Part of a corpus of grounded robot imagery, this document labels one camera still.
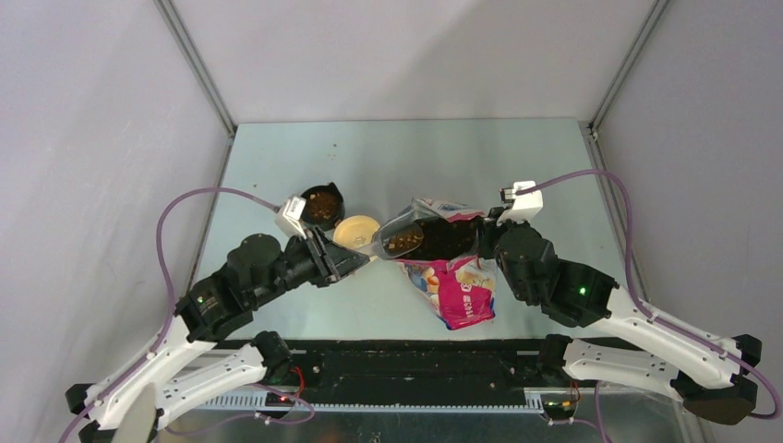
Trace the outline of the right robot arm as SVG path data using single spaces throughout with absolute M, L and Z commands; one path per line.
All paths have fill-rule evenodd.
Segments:
M 478 252 L 499 266 L 514 297 L 567 328 L 594 329 L 617 344 L 550 334 L 536 362 L 540 379 L 617 383 L 682 403 L 721 425 L 754 415 L 762 343 L 752 335 L 723 337 L 633 296 L 608 274 L 557 256 L 528 221 L 495 208 L 477 230 Z

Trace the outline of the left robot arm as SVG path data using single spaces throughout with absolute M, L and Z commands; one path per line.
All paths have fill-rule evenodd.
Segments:
M 70 411 L 88 423 L 82 442 L 109 442 L 131 404 L 147 386 L 155 388 L 156 434 L 182 414 L 229 390 L 265 382 L 282 385 L 293 376 L 292 355 L 274 331 L 262 331 L 222 361 L 185 376 L 181 370 L 249 324 L 255 311 L 304 283 L 327 287 L 370 261 L 368 255 L 335 244 L 315 229 L 281 245 L 272 235 L 246 237 L 225 263 L 198 281 L 176 303 L 173 314 L 135 362 L 104 381 L 66 391 Z

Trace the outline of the pink blue cat food bag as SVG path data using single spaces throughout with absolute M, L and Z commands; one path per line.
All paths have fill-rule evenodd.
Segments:
M 448 222 L 473 220 L 477 227 L 486 215 L 485 211 L 462 203 L 413 198 L 406 208 L 380 228 L 425 218 Z M 452 260 L 394 259 L 448 330 L 472 327 L 495 317 L 498 268 L 493 261 L 476 255 L 476 243 L 467 255 Z

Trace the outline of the translucent plastic scoop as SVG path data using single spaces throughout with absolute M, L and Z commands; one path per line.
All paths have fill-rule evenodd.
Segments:
M 416 222 L 388 224 L 374 233 L 367 245 L 356 251 L 369 257 L 391 260 L 418 249 L 423 241 L 423 230 Z

